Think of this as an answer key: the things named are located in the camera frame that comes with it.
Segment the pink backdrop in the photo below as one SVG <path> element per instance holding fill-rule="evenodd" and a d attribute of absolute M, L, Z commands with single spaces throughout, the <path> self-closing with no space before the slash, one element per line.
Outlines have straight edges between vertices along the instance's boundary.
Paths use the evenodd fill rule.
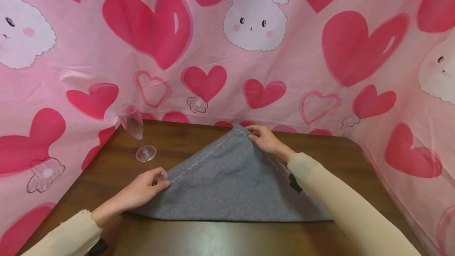
<path fill-rule="evenodd" d="M 431 254 L 455 255 L 455 0 L 0 0 L 0 15 L 2 255 L 125 102 L 348 137 Z"/>

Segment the gray cloth napkin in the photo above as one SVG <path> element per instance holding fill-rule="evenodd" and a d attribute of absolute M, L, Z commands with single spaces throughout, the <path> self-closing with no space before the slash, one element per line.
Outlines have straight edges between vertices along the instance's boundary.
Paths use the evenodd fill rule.
<path fill-rule="evenodd" d="M 255 146 L 249 133 L 236 125 L 169 170 L 171 186 L 133 212 L 160 220 L 331 220 L 305 191 L 290 186 L 290 172 Z"/>

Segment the rabbit eye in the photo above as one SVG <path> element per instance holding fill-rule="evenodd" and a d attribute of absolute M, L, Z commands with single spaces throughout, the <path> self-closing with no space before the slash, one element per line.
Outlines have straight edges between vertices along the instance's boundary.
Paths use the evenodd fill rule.
<path fill-rule="evenodd" d="M 15 26 L 13 20 L 9 19 L 8 17 L 6 17 L 5 20 L 11 27 Z"/>

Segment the glass stem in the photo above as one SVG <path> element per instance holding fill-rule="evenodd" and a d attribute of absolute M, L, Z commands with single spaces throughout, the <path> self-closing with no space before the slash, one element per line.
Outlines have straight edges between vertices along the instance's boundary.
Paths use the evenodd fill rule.
<path fill-rule="evenodd" d="M 141 148 L 143 149 L 144 154 L 149 154 L 149 150 L 144 146 L 143 139 L 139 140 L 141 142 Z"/>

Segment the brown tabletop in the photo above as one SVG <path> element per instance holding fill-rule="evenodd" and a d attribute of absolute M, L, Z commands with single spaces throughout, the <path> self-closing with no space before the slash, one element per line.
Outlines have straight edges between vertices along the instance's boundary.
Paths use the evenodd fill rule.
<path fill-rule="evenodd" d="M 135 160 L 139 143 L 121 127 L 63 196 L 27 241 L 21 253 L 81 209 L 93 210 L 129 184 L 138 174 L 156 167 L 169 170 L 229 128 L 146 121 L 144 142 L 158 149 L 149 162 Z M 276 133 L 297 152 L 303 151 L 359 192 L 411 243 L 427 255 L 357 145 L 342 137 Z M 110 249 L 103 255 L 359 255 L 332 221 L 315 223 L 234 223 L 160 221 L 123 214 L 105 229 Z"/>

